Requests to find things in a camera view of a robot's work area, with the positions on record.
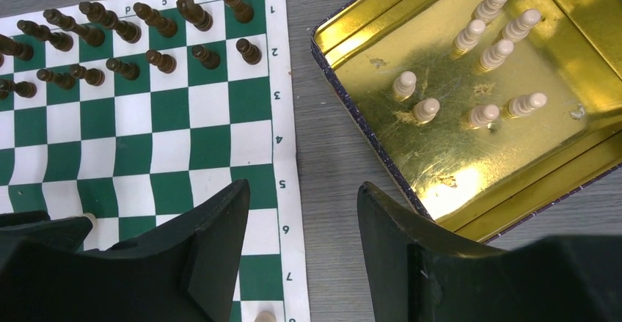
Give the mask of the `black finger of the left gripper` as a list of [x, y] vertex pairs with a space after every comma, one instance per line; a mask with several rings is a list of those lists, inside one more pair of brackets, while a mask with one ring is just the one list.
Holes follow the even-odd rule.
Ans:
[[86, 216], [51, 219], [43, 210], [1, 214], [1, 235], [25, 236], [70, 252], [78, 251], [91, 230]]

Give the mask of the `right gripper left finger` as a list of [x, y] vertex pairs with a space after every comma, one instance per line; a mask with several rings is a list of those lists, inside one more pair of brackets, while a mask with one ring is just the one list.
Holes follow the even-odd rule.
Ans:
[[249, 214], [236, 180], [106, 250], [1, 235], [3, 321], [227, 321]]

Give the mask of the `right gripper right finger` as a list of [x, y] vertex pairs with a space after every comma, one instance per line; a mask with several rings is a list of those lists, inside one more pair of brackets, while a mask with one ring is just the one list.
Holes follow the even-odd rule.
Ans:
[[372, 183], [357, 194], [377, 321], [619, 321], [621, 237], [551, 235], [503, 250], [457, 235]]

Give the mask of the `light wooden chess piece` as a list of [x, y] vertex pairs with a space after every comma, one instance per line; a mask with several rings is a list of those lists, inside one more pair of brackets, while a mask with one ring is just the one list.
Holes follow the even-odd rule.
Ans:
[[262, 311], [256, 315], [254, 322], [277, 322], [277, 320], [272, 312]]

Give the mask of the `light wooden pawn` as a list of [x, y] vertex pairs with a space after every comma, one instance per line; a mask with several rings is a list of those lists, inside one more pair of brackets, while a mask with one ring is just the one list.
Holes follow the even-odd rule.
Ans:
[[416, 90], [417, 76], [414, 72], [406, 70], [393, 82], [392, 91], [397, 100], [410, 98]]
[[418, 102], [412, 109], [415, 120], [426, 123], [433, 120], [440, 110], [440, 102], [435, 98], [426, 98]]

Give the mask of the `gold metal tin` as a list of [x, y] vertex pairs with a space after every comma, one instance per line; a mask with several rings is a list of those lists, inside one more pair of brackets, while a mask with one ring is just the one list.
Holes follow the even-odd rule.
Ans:
[[[312, 54], [410, 206], [492, 241], [621, 168], [621, 0], [352, 0]], [[394, 80], [416, 74], [397, 100]], [[412, 109], [435, 98], [419, 123]]]

